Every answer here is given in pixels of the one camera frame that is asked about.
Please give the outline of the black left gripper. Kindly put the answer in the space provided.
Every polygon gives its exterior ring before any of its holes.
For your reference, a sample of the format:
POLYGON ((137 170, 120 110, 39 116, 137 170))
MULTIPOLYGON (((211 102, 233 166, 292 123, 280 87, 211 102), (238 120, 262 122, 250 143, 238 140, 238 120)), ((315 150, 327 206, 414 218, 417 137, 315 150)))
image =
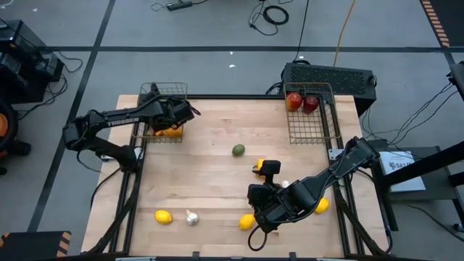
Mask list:
POLYGON ((155 113, 154 116, 149 117, 148 124, 154 131, 178 129, 195 118, 195 108, 186 99, 157 96, 150 102, 154 105, 155 113))

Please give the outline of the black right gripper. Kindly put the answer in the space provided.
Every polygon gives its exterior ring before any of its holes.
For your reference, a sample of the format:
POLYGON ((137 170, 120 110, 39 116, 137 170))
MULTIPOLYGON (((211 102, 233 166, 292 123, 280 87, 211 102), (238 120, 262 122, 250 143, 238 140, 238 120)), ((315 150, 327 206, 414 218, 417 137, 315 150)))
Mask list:
POLYGON ((264 184, 250 184, 247 198, 254 210, 254 218, 264 233, 278 229, 279 223, 290 223, 292 205, 289 198, 291 185, 287 187, 271 185, 273 176, 280 173, 281 162, 266 159, 262 162, 261 176, 264 184))

